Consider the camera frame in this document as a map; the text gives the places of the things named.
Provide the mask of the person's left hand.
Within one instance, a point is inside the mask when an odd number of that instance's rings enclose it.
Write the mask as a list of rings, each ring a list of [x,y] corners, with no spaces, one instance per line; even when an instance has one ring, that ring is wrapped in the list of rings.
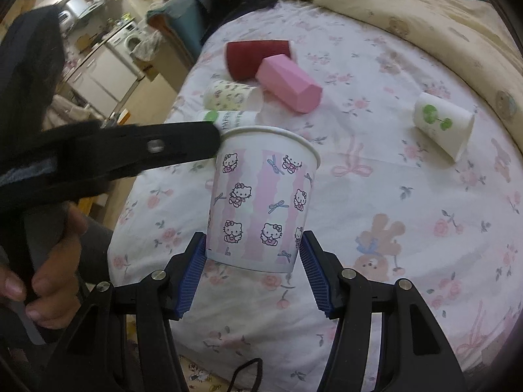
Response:
[[[25,312],[40,327],[63,329],[80,308],[76,272],[81,257],[81,236],[87,229],[88,221],[77,206],[69,202],[64,236],[51,249],[31,281],[37,299]]]

